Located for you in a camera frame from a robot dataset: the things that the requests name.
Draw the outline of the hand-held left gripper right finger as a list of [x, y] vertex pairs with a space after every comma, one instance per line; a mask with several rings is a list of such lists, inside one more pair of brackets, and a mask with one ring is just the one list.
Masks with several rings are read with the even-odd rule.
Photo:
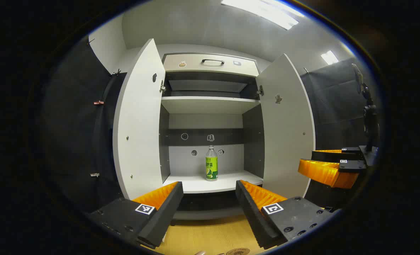
[[238, 180], [235, 194], [260, 248], [265, 250], [299, 242], [315, 234], [338, 215], [301, 196], [284, 198], [267, 189]]

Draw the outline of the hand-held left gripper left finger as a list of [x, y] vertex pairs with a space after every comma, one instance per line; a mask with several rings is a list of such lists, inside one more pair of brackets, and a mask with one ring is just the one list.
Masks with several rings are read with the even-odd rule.
[[115, 199], [87, 217], [126, 243], [155, 249], [163, 242], [183, 195], [183, 184], [176, 181], [134, 200]]

